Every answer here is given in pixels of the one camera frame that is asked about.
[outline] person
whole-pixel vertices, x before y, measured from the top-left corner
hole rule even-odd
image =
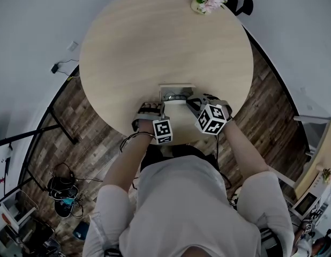
[[[233,120],[222,132],[244,178],[238,211],[229,205],[222,176],[200,151],[183,146],[181,155],[182,147],[175,147],[174,158],[162,159],[149,147],[152,122],[140,120],[139,132],[103,180],[84,257],[266,256],[265,228],[279,242],[277,252],[290,256],[294,232],[279,181]],[[140,164],[133,213],[128,191]]]
[[[310,257],[324,254],[331,246],[331,238],[326,235],[312,243],[312,238],[306,240],[306,237],[302,237],[305,229],[306,223],[302,223],[295,232],[292,257]]]

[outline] pants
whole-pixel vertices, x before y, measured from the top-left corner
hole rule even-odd
[[[178,145],[172,147],[172,155],[174,158],[194,155],[197,156],[207,162],[209,162],[217,171],[219,171],[218,164],[213,154],[204,155],[200,150],[194,148],[193,146],[188,145]],[[145,157],[140,165],[140,171],[151,164],[155,164],[158,162],[162,162],[165,160],[172,159],[173,157],[164,157],[161,153],[160,149],[155,145],[149,145]]]

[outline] white sleeve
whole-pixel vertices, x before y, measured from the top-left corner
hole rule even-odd
[[[288,207],[275,173],[265,171],[249,177],[240,191],[237,211],[247,221],[257,226],[265,217],[268,228],[281,241],[284,256],[290,256],[294,232]]]
[[[103,186],[91,215],[83,257],[104,256],[104,250],[118,245],[119,237],[129,226],[132,217],[133,210],[128,194],[115,185]]]

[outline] white cube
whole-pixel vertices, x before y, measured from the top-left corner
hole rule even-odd
[[[202,133],[218,135],[227,122],[227,118],[220,105],[207,104],[200,114],[195,126]]]
[[[156,143],[169,143],[172,141],[172,130],[170,120],[154,120],[153,121]]]

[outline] wall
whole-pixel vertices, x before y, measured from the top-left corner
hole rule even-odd
[[[299,113],[331,116],[331,0],[253,2],[252,14],[238,18],[280,73]]]
[[[55,62],[78,59],[96,15],[112,0],[0,0],[0,139],[37,128],[66,79]],[[62,71],[71,73],[76,63]],[[6,190],[16,186],[31,138],[13,144]]]

